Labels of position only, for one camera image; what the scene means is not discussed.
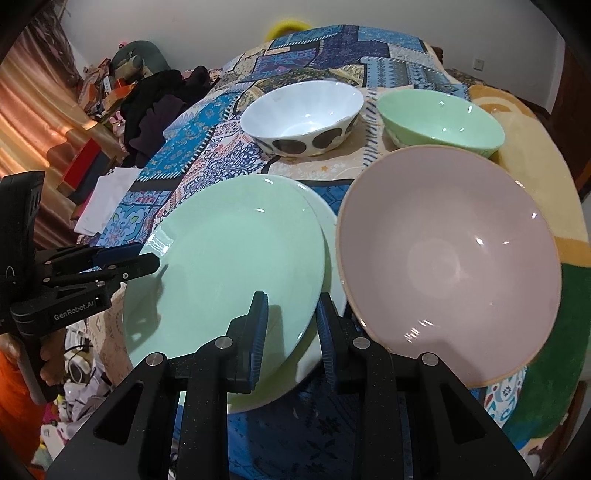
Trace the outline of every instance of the green bowl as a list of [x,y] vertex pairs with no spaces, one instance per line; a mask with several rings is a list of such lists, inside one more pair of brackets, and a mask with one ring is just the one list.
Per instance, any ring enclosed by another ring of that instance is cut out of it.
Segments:
[[378,111],[399,147],[451,145],[490,157],[505,141],[500,123],[472,102],[433,90],[384,93]]

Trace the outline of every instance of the white paper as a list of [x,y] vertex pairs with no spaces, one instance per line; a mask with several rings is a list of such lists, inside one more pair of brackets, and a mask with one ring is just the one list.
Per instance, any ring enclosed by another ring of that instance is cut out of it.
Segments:
[[113,172],[99,177],[95,191],[92,192],[74,231],[90,236],[102,233],[140,172],[135,167],[115,167]]

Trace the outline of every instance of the large pink bowl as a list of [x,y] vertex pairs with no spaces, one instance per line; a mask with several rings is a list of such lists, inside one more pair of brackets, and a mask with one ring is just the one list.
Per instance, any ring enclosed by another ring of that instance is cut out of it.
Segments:
[[469,387],[533,359],[560,303],[538,207],[502,168],[451,147],[397,150],[351,185],[337,257],[354,312],[392,353],[436,353]]

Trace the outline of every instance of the wall socket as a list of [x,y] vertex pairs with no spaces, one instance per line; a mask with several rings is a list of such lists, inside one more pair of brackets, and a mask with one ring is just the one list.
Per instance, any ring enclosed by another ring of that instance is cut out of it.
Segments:
[[484,60],[482,60],[482,59],[474,59],[472,61],[472,68],[474,70],[478,70],[479,72],[481,72],[482,70],[484,70]]

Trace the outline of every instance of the orange clothing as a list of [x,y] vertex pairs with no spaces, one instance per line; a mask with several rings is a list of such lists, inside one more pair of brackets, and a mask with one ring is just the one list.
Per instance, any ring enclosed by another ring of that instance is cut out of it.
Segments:
[[[18,458],[29,465],[39,447],[45,406],[35,405],[18,367],[0,352],[0,432]],[[37,478],[41,472],[32,471]]]

